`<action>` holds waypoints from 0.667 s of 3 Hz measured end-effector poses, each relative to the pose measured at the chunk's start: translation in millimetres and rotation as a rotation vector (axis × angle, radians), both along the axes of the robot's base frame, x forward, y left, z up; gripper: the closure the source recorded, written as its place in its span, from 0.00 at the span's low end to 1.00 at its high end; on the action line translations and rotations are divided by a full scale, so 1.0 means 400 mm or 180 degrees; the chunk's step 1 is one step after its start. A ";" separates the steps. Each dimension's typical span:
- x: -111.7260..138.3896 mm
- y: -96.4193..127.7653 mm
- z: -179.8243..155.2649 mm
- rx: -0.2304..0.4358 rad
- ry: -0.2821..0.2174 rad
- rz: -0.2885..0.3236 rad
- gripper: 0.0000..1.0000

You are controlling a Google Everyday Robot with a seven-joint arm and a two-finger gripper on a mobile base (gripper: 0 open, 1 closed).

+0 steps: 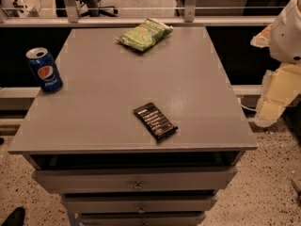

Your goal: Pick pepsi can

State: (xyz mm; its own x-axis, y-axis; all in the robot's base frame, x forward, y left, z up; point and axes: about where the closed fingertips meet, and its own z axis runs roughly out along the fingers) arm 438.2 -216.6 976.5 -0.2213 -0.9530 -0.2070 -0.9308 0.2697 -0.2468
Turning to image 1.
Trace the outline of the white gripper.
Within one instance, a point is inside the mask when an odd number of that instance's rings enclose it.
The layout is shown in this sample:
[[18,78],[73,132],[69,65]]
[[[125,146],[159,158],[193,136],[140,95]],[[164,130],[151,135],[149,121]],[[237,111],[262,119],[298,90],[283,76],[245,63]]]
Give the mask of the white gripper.
[[254,36],[250,44],[269,47],[272,58],[285,62],[274,72],[267,70],[261,83],[254,122],[259,127],[270,127],[301,93],[300,0],[290,0],[273,24]]

